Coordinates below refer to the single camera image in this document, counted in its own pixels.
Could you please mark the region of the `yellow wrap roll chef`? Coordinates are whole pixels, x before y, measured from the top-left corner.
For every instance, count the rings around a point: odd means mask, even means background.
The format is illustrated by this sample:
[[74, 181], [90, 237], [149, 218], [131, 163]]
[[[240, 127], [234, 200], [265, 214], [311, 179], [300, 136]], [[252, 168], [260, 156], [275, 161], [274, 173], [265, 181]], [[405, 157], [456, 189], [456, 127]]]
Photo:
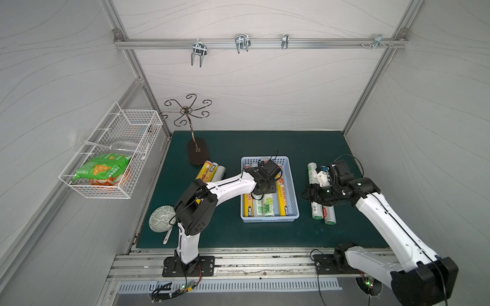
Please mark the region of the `yellow wrap roll chef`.
[[276, 176], [276, 190], [277, 190], [278, 201], [279, 201], [279, 216], [281, 217], [289, 216], [282, 166], [279, 166], [279, 173]]

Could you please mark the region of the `blue plastic basket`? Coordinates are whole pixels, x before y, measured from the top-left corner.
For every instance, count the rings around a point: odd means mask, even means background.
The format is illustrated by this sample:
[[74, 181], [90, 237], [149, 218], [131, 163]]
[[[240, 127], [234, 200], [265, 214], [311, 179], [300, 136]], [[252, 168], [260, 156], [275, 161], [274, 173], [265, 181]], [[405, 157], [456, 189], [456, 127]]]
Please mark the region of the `blue plastic basket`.
[[283, 170], [283, 175], [276, 182], [276, 192], [272, 195], [274, 215], [255, 215], [256, 209], [250, 195], [240, 196], [240, 216], [244, 223], [281, 223], [293, 222], [299, 218], [299, 206], [297, 203], [296, 189], [294, 186], [290, 160], [287, 156], [272, 157], [273, 161]]

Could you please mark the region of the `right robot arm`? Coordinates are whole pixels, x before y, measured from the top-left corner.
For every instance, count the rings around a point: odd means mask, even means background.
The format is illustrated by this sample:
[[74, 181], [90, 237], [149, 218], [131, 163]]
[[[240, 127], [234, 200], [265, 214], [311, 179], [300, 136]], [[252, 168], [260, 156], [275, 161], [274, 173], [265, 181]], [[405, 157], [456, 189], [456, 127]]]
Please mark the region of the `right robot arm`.
[[377, 255], [353, 242], [335, 247], [330, 263], [340, 273], [358, 271], [359, 287], [370, 294], [384, 285], [402, 305], [447, 303], [459, 268], [440, 257], [395, 213], [378, 186], [367, 177], [356, 178], [347, 162], [329, 166], [308, 164], [309, 184], [301, 197], [313, 204], [334, 207], [350, 203], [381, 234], [394, 253]]

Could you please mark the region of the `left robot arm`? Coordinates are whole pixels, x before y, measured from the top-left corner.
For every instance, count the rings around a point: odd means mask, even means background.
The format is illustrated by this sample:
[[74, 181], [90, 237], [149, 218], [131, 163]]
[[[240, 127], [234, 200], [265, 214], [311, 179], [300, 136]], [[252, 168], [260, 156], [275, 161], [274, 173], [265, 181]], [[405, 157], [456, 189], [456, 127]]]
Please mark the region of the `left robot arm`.
[[183, 268], [192, 270], [197, 265], [200, 233], [219, 205], [237, 196], [264, 196], [282, 175], [281, 167], [270, 159], [263, 165], [243, 168], [240, 174], [222, 181], [194, 180], [174, 205], [179, 230], [175, 256]]

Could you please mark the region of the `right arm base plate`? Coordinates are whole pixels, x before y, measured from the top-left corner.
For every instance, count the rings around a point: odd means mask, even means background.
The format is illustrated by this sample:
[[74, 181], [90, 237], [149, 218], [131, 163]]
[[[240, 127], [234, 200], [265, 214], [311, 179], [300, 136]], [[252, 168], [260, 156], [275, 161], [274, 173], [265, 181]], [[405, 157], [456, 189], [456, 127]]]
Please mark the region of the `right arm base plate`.
[[311, 259], [318, 275], [358, 275], [359, 271], [338, 265], [332, 254], [313, 254]]

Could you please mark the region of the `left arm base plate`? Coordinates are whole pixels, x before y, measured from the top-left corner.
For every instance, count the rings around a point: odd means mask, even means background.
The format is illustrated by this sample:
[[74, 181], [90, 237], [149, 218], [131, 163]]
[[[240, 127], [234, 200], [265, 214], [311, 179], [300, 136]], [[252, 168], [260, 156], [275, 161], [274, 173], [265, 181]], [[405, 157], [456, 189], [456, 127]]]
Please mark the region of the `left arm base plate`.
[[211, 277], [214, 275], [214, 256], [198, 256], [188, 264], [180, 257], [171, 256], [163, 261], [163, 277]]

